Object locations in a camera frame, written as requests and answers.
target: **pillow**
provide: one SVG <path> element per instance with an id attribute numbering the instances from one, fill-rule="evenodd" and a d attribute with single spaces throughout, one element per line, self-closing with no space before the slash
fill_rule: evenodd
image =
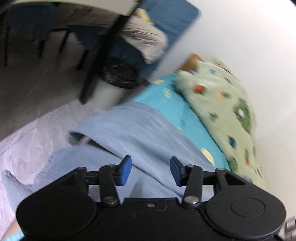
<path id="1" fill-rule="evenodd" d="M 197 60 L 196 73 L 178 71 L 179 91 L 225 154 L 231 170 L 265 188 L 256 161 L 255 114 L 246 90 L 219 59 Z"/>

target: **chair leg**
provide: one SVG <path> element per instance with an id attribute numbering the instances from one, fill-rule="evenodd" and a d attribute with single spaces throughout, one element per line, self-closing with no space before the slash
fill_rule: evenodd
<path id="1" fill-rule="evenodd" d="M 42 56 L 43 56 L 43 50 L 44 50 L 45 41 L 46 40 L 40 40 L 40 42 L 39 42 L 39 46 L 38 46 L 38 49 L 39 49 L 38 58 L 42 58 Z"/>
<path id="2" fill-rule="evenodd" d="M 9 39 L 10 26 L 7 25 L 4 41 L 4 68 L 7 67 L 7 52 L 8 52 L 8 39 Z"/>
<path id="3" fill-rule="evenodd" d="M 67 38 L 68 38 L 68 36 L 69 36 L 69 33 L 70 33 L 70 30 L 68 30 L 68 31 L 66 32 L 66 34 L 65 34 L 65 37 L 64 37 L 64 39 L 63 39 L 63 42 L 62 42 L 62 44 L 61 44 L 61 46 L 60 46 L 60 48 L 59 48 L 59 52 L 60 52 L 60 53 L 63 52 L 63 50 L 64 50 L 64 47 L 65 47 L 65 44 L 66 44 Z"/>
<path id="4" fill-rule="evenodd" d="M 79 61 L 79 64 L 76 66 L 76 69 L 77 70 L 82 70 L 83 65 L 84 65 L 84 62 L 85 62 L 85 59 L 86 59 L 88 53 L 89 53 L 89 51 L 87 49 L 85 49 L 84 52 L 83 52 L 83 55 L 81 56 L 81 59 Z"/>

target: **brown object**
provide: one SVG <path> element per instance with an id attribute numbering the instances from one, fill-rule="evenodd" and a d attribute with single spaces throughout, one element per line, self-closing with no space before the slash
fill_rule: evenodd
<path id="1" fill-rule="evenodd" d="M 203 59 L 199 55 L 195 53 L 191 54 L 187 59 L 187 61 L 178 70 L 183 70 L 183 71 L 195 70 L 196 60 L 203 61 Z"/>
<path id="2" fill-rule="evenodd" d="M 194 93 L 196 94 L 202 94 L 202 92 L 205 90 L 204 86 L 202 85 L 196 85 L 194 88 Z"/>

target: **light blue sleeve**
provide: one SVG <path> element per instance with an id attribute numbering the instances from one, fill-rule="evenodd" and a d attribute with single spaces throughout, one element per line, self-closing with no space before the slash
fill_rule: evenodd
<path id="1" fill-rule="evenodd" d="M 15 233 L 7 237 L 3 241 L 20 241 L 23 237 L 24 237 L 24 234 L 21 231 L 19 231 L 18 233 Z"/>

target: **blue blanket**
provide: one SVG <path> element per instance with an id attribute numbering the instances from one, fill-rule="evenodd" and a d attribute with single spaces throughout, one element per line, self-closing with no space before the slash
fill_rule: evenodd
<path id="1" fill-rule="evenodd" d="M 87 136 L 93 144 L 81 143 Z M 106 164 L 118 164 L 125 155 L 133 167 L 127 184 L 117 187 L 120 201 L 125 197 L 182 198 L 185 187 L 178 187 L 170 173 L 169 161 L 176 156 L 184 165 L 195 164 L 205 171 L 214 166 L 198 148 L 157 110 L 138 102 L 113 108 L 82 123 L 70 133 L 73 146 L 52 154 L 45 170 L 33 185 L 23 185 L 9 171 L 2 172 L 11 208 L 27 196 L 71 170 L 83 166 L 88 171 Z M 90 186 L 89 195 L 99 201 L 99 186 Z M 213 188 L 203 189 L 203 201 L 213 196 Z"/>

